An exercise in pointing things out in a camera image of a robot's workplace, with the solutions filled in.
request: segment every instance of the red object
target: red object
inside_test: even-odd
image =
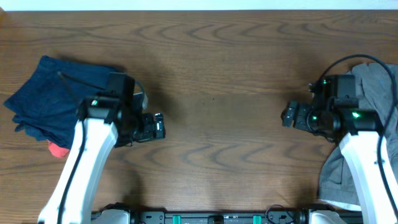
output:
[[[50,141],[49,141],[49,150],[53,156],[58,158],[63,158],[69,152],[69,149],[59,147],[54,142]]]

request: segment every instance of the gray fabric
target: gray fabric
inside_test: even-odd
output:
[[[388,66],[398,79],[398,65]],[[392,103],[391,80],[387,72],[379,64],[371,63],[369,65],[357,65],[347,74],[353,74],[356,77],[356,94],[359,98],[359,107],[375,109],[384,124]],[[386,131],[387,151],[396,178],[398,177],[397,117],[396,108]],[[350,205],[359,205],[353,177],[339,147],[330,154],[322,167],[318,196],[320,200],[329,203],[335,201],[335,205],[345,209],[351,209]]]

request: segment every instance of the dark blue cloth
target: dark blue cloth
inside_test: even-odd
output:
[[[43,56],[31,78],[6,102],[4,106],[16,113],[15,131],[25,129],[37,141],[48,139],[60,147],[72,147],[77,122],[76,104],[57,73],[79,78],[88,83],[106,87],[110,72],[115,68],[85,65]],[[67,80],[72,92],[81,101],[99,90]]]

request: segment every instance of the green led indicator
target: green led indicator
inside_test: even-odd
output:
[[[353,117],[354,118],[358,118],[358,117],[360,117],[361,115],[359,115],[357,112],[353,112]]]

